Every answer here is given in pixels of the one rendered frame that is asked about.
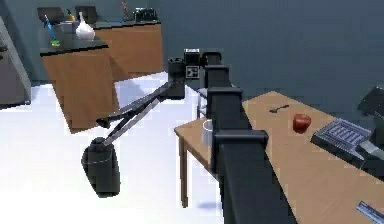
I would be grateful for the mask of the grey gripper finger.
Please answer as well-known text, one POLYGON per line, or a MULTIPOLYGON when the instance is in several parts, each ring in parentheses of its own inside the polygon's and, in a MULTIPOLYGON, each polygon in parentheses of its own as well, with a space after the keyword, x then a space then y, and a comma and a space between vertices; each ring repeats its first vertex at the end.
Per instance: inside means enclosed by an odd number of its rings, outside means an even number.
POLYGON ((122 126, 115 127, 115 129, 108 135, 108 137, 103 141, 104 146, 112 144, 116 139, 122 136, 126 131, 136 125, 142 118, 144 118, 154 107, 156 107, 160 101, 155 99, 150 104, 148 104, 142 111, 135 115, 132 119, 124 118, 121 123, 122 126))
POLYGON ((135 100, 131 104, 120 108, 118 111, 113 112, 107 117, 98 118, 96 120, 96 123, 103 128, 109 128, 111 122, 125 118, 131 119, 138 113, 142 112, 150 103, 154 102, 156 99, 165 97, 167 91, 171 88, 171 86, 172 84, 170 82, 166 82, 151 94, 135 100))

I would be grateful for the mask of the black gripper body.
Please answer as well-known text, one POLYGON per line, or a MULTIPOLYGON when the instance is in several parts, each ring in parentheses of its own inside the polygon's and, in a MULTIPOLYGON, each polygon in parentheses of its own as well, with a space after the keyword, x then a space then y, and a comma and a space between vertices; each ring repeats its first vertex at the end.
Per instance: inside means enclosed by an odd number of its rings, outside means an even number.
POLYGON ((168 83, 170 87, 167 95, 170 99, 185 97, 185 63, 182 58, 168 60, 168 83))

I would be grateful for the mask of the wooden dining table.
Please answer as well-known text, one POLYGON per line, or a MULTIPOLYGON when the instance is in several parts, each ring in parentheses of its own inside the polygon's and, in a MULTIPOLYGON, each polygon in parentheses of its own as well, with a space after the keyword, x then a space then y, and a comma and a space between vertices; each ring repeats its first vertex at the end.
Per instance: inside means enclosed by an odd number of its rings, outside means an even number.
POLYGON ((298 224, 372 224, 356 209, 361 201, 384 214, 384 181, 310 142, 333 116, 274 91, 243 106, 252 126, 269 134, 267 153, 298 224), (306 132, 293 130, 295 114, 311 117, 306 132))

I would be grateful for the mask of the pale grey chair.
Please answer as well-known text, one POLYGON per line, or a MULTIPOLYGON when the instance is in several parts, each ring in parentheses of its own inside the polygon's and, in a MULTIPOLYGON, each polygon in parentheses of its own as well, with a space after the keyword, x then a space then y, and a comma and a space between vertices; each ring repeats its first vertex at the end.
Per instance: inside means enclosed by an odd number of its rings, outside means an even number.
POLYGON ((206 108, 207 108, 207 89, 201 88, 198 90, 198 103, 196 107, 196 115, 198 119, 206 116, 206 108))

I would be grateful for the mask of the wooden cabinet with black top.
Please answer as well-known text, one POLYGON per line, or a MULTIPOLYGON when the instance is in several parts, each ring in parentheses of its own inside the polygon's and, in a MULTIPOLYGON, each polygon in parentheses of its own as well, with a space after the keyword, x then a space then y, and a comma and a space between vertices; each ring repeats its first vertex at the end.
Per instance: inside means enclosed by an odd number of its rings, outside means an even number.
POLYGON ((95 32, 108 45, 114 81, 164 71, 160 24, 119 25, 95 32))
POLYGON ((98 37, 59 36, 59 46, 40 47, 40 56, 71 133, 97 126, 118 109, 108 45, 98 37))

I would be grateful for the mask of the white mug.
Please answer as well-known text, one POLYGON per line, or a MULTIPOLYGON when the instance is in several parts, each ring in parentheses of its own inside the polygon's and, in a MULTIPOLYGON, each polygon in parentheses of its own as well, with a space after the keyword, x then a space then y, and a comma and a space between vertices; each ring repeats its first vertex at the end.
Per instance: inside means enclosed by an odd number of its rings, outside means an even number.
POLYGON ((212 146, 212 133, 213 133, 213 123, 211 119, 207 119, 203 122, 202 130, 202 142, 207 146, 212 146))

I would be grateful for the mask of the black coffee machine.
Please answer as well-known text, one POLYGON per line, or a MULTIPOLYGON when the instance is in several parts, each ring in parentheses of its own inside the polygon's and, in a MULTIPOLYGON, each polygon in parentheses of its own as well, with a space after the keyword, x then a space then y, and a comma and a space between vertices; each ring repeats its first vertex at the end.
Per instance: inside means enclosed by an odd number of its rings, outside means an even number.
POLYGON ((136 8, 133 15, 136 22, 156 21, 158 19, 157 12, 153 8, 136 8))

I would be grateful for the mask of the white vase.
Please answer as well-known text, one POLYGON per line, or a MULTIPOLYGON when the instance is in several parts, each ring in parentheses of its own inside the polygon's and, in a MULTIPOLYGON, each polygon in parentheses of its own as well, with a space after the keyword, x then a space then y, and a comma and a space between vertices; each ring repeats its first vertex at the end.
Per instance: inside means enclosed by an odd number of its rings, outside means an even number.
POLYGON ((95 37, 95 32, 93 28, 88 25, 83 17, 82 13, 79 13, 80 16, 80 23, 78 27, 76 28, 76 35, 80 40, 90 40, 92 41, 95 37))

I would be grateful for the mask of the grey pot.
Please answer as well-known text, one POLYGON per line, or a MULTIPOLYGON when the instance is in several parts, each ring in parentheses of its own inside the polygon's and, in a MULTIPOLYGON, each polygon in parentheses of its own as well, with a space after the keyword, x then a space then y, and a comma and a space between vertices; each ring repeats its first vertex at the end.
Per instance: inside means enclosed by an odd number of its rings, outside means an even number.
POLYGON ((60 27, 63 33, 75 33, 79 25, 78 21, 63 21, 60 23, 60 27))

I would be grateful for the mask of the blue dish brush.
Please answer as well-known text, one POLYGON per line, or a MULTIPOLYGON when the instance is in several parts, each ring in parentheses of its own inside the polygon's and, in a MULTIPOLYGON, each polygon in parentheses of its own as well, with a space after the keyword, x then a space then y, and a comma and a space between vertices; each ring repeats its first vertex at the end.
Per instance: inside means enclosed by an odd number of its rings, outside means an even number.
POLYGON ((49 30, 50 36, 52 37, 53 40, 56 40, 56 35, 54 33, 54 30, 52 28, 52 25, 50 23, 50 20, 49 20, 48 16, 45 14, 44 17, 45 17, 46 26, 47 26, 47 28, 49 30))

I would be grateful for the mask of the grey fridge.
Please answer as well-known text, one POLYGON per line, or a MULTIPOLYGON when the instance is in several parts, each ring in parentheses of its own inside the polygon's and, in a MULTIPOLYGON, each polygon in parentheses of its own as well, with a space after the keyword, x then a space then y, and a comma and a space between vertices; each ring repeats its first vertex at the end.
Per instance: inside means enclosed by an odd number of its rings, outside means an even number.
POLYGON ((0 60, 0 110, 31 103, 31 81, 0 16, 0 46, 8 50, 0 60))

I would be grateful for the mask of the red apple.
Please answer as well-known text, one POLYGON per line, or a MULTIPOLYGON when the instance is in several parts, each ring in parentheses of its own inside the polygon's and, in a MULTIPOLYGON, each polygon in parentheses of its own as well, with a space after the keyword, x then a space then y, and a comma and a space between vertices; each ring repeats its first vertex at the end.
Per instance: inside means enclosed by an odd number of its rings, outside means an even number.
POLYGON ((296 133, 304 133, 312 123, 310 116, 306 114, 295 114, 293 118, 293 130, 296 133))

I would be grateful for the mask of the grey remote control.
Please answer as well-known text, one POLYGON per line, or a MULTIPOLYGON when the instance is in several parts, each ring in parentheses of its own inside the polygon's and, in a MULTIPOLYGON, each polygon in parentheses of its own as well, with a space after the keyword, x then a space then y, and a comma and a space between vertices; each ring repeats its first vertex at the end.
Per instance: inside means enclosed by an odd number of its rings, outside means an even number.
POLYGON ((384 214, 380 213, 367 203, 363 201, 359 202, 356 209, 376 224, 384 224, 384 214))

